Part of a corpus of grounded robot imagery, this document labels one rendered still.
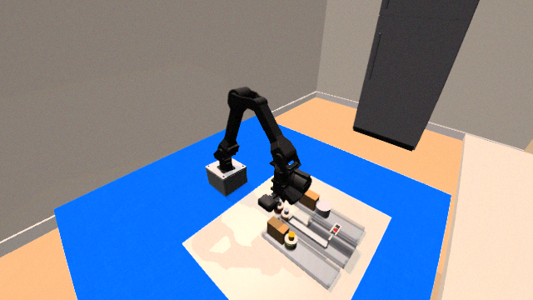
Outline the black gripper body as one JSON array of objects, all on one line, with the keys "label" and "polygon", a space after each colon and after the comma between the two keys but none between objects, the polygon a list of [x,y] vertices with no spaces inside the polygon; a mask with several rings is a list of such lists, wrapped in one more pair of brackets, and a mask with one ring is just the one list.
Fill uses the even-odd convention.
[{"label": "black gripper body", "polygon": [[271,179],[271,182],[273,183],[273,186],[271,187],[271,190],[273,193],[271,193],[271,197],[267,194],[264,194],[262,197],[258,199],[258,205],[263,208],[265,211],[268,211],[269,213],[271,211],[274,211],[277,207],[277,204],[280,201],[280,191],[281,189],[286,189],[289,187],[289,185],[286,183],[278,183],[274,180],[274,178]]}]

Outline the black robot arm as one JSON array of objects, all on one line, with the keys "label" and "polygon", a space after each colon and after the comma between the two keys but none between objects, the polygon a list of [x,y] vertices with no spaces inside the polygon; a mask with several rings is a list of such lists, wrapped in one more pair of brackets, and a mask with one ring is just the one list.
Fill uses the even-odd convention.
[{"label": "black robot arm", "polygon": [[[286,189],[281,189],[289,205],[299,202],[312,185],[311,174],[299,169],[301,166],[297,151],[291,141],[284,137],[268,106],[267,99],[248,87],[232,89],[227,96],[230,108],[224,138],[219,142],[213,157],[219,161],[217,168],[222,173],[236,169],[232,165],[232,156],[236,155],[240,145],[237,134],[241,125],[243,113],[251,109],[256,114],[262,128],[270,142],[270,152],[273,160],[269,162],[274,167],[274,180],[287,183]],[[293,161],[291,165],[288,163]]]}]

